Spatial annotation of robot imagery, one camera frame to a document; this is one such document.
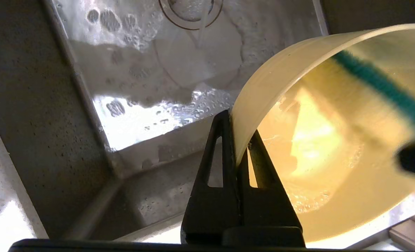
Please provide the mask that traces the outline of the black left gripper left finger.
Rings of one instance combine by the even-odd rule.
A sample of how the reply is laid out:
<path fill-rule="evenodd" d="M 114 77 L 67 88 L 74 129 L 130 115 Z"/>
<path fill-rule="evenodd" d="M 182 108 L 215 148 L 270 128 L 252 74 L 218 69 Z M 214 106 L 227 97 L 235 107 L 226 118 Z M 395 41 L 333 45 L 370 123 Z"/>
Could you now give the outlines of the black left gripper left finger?
<path fill-rule="evenodd" d="M 210 187 L 217 139 L 222 138 L 223 186 Z M 224 231 L 240 224 L 239 192 L 230 114 L 214 116 L 181 224 L 182 244 L 222 244 Z"/>

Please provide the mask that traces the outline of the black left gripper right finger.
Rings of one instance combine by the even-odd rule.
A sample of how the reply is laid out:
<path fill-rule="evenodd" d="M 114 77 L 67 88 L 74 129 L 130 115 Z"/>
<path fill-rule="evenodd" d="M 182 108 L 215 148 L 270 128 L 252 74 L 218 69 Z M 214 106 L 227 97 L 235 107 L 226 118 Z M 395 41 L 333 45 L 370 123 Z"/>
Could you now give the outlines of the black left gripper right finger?
<path fill-rule="evenodd" d="M 236 243 L 304 246 L 302 225 L 257 131 L 250 144 L 238 166 L 241 223 Z"/>

